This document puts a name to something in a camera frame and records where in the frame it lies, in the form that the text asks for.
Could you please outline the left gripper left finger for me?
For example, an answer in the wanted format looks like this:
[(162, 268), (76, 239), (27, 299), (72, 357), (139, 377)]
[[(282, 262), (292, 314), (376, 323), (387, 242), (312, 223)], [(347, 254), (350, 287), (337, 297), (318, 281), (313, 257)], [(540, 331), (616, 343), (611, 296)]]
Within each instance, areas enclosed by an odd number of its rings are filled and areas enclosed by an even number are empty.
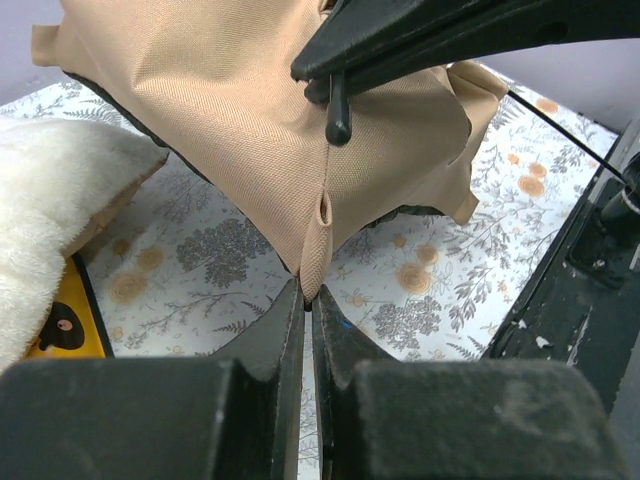
[(1, 378), (1, 475), (293, 479), (303, 347), (293, 280), (209, 356), (16, 364)]

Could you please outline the yellow pet bowl stand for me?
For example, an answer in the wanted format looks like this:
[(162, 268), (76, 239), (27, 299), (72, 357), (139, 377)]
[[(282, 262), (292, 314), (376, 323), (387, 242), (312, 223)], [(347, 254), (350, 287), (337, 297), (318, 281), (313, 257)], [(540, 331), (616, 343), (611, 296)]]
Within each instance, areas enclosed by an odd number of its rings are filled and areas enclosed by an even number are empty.
[(86, 266), (79, 254), (66, 262), (49, 316), (29, 358), (108, 358), (114, 355)]

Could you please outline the floral table mat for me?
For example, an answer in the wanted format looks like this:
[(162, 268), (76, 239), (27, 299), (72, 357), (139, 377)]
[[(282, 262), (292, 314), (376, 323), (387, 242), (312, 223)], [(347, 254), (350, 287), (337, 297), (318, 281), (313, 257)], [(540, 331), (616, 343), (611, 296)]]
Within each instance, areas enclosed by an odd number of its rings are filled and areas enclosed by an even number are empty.
[[(597, 137), (596, 127), (552, 101), (509, 90), (586, 145)], [(87, 120), (138, 134), (78, 82), (42, 95), (52, 103), (50, 116), (33, 107), (11, 117)], [(398, 208), (333, 252), (319, 291), (327, 288), (346, 318), (397, 360), (485, 360), (508, 309), (598, 168), (506, 94), (473, 161), (478, 203), (468, 222), (435, 209)], [(312, 336), (319, 291), (304, 296), (300, 278), (219, 188), (169, 154), (74, 254), (86, 266), (114, 355), (24, 361), (209, 356), (297, 281), (304, 299), (297, 475), (300, 462), (309, 460), (322, 477)]]

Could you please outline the beige pet tent fabric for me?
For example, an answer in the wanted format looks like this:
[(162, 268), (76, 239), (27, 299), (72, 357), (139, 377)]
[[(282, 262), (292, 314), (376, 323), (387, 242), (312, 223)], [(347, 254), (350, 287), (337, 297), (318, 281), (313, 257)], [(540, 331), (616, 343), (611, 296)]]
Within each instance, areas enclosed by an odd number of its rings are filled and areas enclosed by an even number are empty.
[(506, 85), (481, 65), (436, 66), (355, 97), (353, 136), (290, 66), (323, 1), (66, 1), (32, 29), (34, 64), (56, 66), (172, 149), (258, 228), (314, 298), (333, 252), (401, 207), (459, 224), (477, 206), (472, 162)]

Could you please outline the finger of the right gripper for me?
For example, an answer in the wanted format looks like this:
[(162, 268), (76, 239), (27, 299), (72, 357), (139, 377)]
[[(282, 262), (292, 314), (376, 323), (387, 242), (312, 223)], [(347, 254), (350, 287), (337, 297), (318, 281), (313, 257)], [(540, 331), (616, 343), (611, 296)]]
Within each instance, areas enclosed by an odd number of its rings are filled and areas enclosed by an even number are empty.
[[(427, 69), (419, 69), (416, 72), (406, 75), (392, 77), (391, 74), (375, 76), (372, 72), (368, 75), (346, 73), (345, 90), (348, 97), (359, 95), (379, 86), (393, 83), (395, 81), (409, 80), (411, 82), (438, 81), (443, 85), (448, 85), (447, 68), (445, 66), (435, 66)], [(304, 89), (304, 96), (312, 103), (326, 103), (329, 100), (331, 81), (329, 78), (312, 80)]]
[(638, 35), (636, 1), (339, 1), (293, 60), (291, 75), (403, 74), (409, 67)]

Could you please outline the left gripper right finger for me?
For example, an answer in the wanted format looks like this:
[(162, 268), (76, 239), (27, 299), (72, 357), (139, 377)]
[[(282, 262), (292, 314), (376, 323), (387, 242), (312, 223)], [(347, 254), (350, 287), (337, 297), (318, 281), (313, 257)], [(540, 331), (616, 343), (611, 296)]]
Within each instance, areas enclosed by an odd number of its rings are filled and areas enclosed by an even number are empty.
[(403, 362), (312, 304), (325, 479), (624, 479), (602, 404), (550, 360)]

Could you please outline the white fluffy cushion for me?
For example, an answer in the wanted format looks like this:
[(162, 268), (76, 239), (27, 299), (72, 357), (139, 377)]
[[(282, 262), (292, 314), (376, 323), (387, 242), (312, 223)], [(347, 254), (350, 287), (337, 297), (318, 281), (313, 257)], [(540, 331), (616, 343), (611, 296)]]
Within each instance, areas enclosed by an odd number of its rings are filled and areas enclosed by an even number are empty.
[(1, 368), (44, 326), (65, 264), (126, 206), (169, 152), (87, 120), (1, 119)]

